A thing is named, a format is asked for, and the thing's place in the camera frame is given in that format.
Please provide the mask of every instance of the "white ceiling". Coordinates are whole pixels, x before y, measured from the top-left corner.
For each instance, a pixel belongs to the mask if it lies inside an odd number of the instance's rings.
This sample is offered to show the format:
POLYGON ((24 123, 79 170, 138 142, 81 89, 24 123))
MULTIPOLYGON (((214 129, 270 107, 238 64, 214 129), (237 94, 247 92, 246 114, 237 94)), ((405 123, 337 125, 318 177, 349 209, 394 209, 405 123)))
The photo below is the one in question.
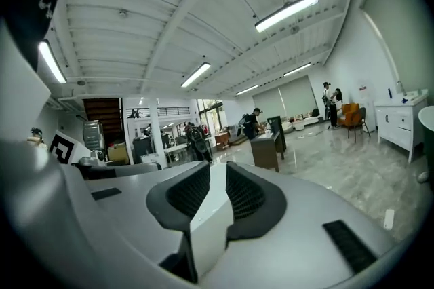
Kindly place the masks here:
POLYGON ((254 93, 261 92, 284 72, 324 63, 349 5, 349 0, 319 0, 258 33, 254 24, 288 1, 294 0, 58 0, 47 38, 68 83, 56 83, 45 66, 39 74, 55 98, 225 99, 255 84, 263 86, 254 93), (207 73, 181 89, 205 61, 212 65, 207 73), (79 80, 86 85, 78 86, 79 80))

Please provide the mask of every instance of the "black rubber pad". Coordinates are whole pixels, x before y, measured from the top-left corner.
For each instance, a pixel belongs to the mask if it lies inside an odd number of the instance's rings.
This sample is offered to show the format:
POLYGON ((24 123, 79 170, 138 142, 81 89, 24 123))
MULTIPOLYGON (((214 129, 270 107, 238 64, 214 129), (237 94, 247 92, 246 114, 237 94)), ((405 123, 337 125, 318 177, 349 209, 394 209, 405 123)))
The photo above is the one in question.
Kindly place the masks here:
POLYGON ((323 224, 323 228, 355 273, 363 271, 377 259, 342 220, 323 224))
POLYGON ((115 196, 122 193, 118 188, 110 188, 105 189, 101 191, 95 191, 92 193, 92 197, 95 199, 95 201, 98 201, 99 199, 105 199, 110 196, 115 196))

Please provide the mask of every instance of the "white shirt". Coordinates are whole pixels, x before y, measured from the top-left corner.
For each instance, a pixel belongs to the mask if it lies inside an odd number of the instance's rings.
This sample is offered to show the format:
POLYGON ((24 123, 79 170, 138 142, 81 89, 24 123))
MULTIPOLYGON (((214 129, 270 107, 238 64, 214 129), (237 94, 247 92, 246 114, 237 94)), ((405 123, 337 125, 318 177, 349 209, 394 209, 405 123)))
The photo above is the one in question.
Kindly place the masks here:
POLYGON ((330 91, 330 88, 324 89, 324 96, 330 101, 330 104, 336 104, 334 102, 334 98, 332 98, 332 92, 330 91))

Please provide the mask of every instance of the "gray chair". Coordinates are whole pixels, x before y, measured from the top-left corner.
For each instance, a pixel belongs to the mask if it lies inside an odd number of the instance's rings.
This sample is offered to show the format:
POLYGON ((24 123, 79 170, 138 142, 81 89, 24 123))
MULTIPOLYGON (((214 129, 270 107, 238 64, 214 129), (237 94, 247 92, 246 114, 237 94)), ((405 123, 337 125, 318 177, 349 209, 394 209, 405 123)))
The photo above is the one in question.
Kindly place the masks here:
POLYGON ((354 131, 354 143, 356 143, 355 130, 357 128, 360 128, 360 134, 363 134, 362 130, 363 130, 363 127, 365 126, 366 130, 368 131, 369 137, 371 137, 368 126, 366 125, 366 122, 365 122, 365 118, 366 118, 366 108, 365 107, 361 107, 358 111, 355 111, 355 112, 353 112, 353 114, 351 114, 350 125, 348 126, 348 138, 350 138, 350 130, 352 128, 354 131))

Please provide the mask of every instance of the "white cabinet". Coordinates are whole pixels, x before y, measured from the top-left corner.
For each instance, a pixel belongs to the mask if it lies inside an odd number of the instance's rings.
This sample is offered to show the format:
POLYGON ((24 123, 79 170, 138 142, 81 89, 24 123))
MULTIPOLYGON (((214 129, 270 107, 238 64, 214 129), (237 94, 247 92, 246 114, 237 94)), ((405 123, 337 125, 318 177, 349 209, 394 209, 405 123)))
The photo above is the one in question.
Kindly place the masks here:
POLYGON ((413 148, 423 142, 422 124, 418 119, 419 111, 427 106, 427 99, 418 104, 384 105, 376 102, 378 143, 381 138, 399 145, 409 151, 408 162, 413 158, 413 148))

